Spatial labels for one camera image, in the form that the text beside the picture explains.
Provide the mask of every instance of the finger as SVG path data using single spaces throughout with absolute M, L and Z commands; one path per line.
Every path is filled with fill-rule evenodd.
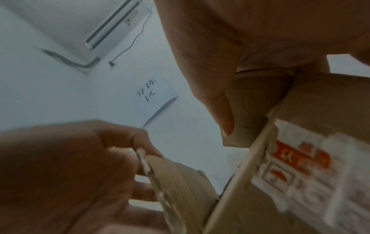
M 144 129 L 115 125 L 103 121 L 91 122 L 91 128 L 100 137 L 104 145 L 120 148 L 143 148 L 147 154 L 162 157 L 162 154 L 152 145 L 148 132 Z
M 199 100 L 206 106 L 213 119 L 223 130 L 224 135 L 231 135 L 234 130 L 234 117 L 225 92 L 218 96 L 199 98 Z
M 145 226 L 153 229 L 168 230 L 164 213 L 162 211 L 149 210 L 142 207 L 129 205 L 120 221 L 127 225 Z
M 152 185 L 149 183 L 140 183 L 137 181 L 135 181 L 131 199 L 141 200 L 141 201 L 146 201 L 146 202 L 156 202 L 157 201 L 157 197 L 155 195 Z

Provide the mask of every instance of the ceiling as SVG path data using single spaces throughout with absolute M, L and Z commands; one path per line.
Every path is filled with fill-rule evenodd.
M 60 45 L 85 61 L 87 36 L 125 0 L 0 0 Z

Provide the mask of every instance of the brown cardboard box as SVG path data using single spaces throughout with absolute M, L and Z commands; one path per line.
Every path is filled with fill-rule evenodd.
M 259 73 L 259 79 L 267 82 L 274 77 L 271 76 L 271 73 L 267 74 L 263 78 L 263 74 Z M 257 90 L 256 94 L 262 96 L 259 99 L 253 97 L 253 101 L 258 103 L 259 100 L 262 100 L 262 108 L 246 107 L 249 108 L 249 113 L 251 110 L 257 110 L 255 116 L 262 118 L 279 102 L 287 89 L 286 87 L 290 85 L 292 77 L 284 74 L 277 77 L 279 85 L 276 86 L 276 89 L 269 83 L 266 84 L 269 90 L 260 92 L 258 90 L 261 89 L 254 89 Z M 251 141 L 253 144 L 246 159 L 218 202 L 215 200 L 215 191 L 210 187 L 209 181 L 204 180 L 203 175 L 192 169 L 178 174 L 170 174 L 166 168 L 172 167 L 171 162 L 166 161 L 162 164 L 160 160 L 156 162 L 148 160 L 154 170 L 154 177 L 156 177 L 155 174 L 158 175 L 157 183 L 163 185 L 161 190 L 166 194 L 166 201 L 175 208 L 179 219 L 187 229 L 187 233 L 316 233 L 316 230 L 306 223 L 309 222 L 308 220 L 301 220 L 290 211 L 279 213 L 273 200 L 251 184 L 251 180 L 257 174 L 266 153 L 276 151 L 274 146 L 276 146 L 278 136 L 278 130 L 275 126 L 277 119 L 325 137 L 340 133 L 370 143 L 370 79 L 336 74 L 302 73 L 295 75 L 294 80 L 288 93 L 270 113 L 269 120 L 260 133 L 259 130 L 248 129 L 249 126 L 254 128 L 253 125 L 248 125 L 248 123 L 253 123 L 250 121 L 253 118 L 245 118 L 247 124 L 243 125 L 243 112 L 240 109 L 244 105 L 231 104 L 234 106 L 233 111 L 237 112 L 236 126 L 244 127 L 244 130 L 239 133 L 239 137 L 249 137 L 246 141 L 234 138 L 235 145 L 247 146 Z M 238 97 L 246 95 L 244 90 L 251 90 L 251 87 L 246 85 L 232 87 L 233 90 L 230 92 L 235 95 L 234 100 L 240 101 Z M 270 92 L 271 98 L 263 97 Z M 246 100 L 245 103 L 251 103 L 251 100 Z M 260 121 L 255 123 L 258 127 L 262 124 Z M 181 189 L 174 186 L 180 183 L 182 184 Z M 336 233 L 335 230 L 325 225 L 320 228 L 320 231 Z

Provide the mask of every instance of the cable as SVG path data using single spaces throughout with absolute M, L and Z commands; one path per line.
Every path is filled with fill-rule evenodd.
M 89 62 L 88 64 L 86 65 L 83 65 L 83 64 L 80 64 L 80 63 L 76 63 L 76 62 L 73 62 L 69 59 L 67 59 L 66 57 L 58 54 L 57 52 L 54 52 L 54 51 L 50 51 L 50 50 L 46 50 L 46 49 L 41 49 L 45 54 L 55 58 L 55 59 L 59 59 L 62 63 L 66 64 L 66 65 L 69 65 L 69 66 L 73 66 L 73 67 L 82 67 L 82 68 L 91 68 L 92 66 L 94 66 L 96 63 L 98 63 L 100 61 L 100 58 L 96 57 L 94 58 L 91 62 Z
M 145 24 L 146 24 L 146 22 L 148 21 L 148 19 L 149 19 L 149 17 L 151 16 L 151 11 L 150 11 L 150 13 L 149 13 L 149 15 L 148 15 L 148 17 L 146 18 L 146 20 L 145 20 L 145 22 L 144 22 L 144 24 L 143 24 L 143 28 L 142 28 L 142 30 L 141 30 L 141 32 L 135 37 L 135 39 L 134 39 L 134 41 L 132 42 L 132 44 L 127 48 L 127 49 L 125 49 L 124 51 L 122 51 L 121 53 L 119 53 L 114 59 L 112 59 L 111 61 L 109 61 L 109 65 L 111 66 L 111 67 L 113 67 L 115 64 L 114 64 L 114 61 L 117 59 L 117 58 L 119 58 L 119 56 L 121 56 L 122 54 L 124 54 L 126 51 L 128 51 L 133 45 L 134 45 L 134 43 L 135 43 L 135 41 L 136 41 L 136 39 L 143 33 L 143 31 L 144 31 L 144 27 L 145 27 Z

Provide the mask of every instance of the white paper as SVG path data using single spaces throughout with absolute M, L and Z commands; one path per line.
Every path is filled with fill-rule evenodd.
M 178 97 L 161 76 L 152 75 L 131 93 L 132 106 L 141 127 L 148 124 Z

